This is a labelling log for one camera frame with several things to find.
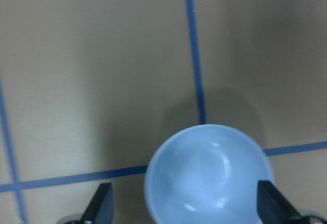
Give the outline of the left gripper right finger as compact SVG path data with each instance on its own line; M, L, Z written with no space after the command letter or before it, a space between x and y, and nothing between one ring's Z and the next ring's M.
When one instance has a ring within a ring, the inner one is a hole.
M271 181L258 181L256 211L262 223L302 223L302 216Z

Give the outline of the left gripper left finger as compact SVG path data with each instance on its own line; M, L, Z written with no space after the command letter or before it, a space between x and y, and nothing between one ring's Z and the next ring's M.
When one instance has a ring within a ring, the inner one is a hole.
M101 183L84 211L80 223L111 224L113 221L113 187Z

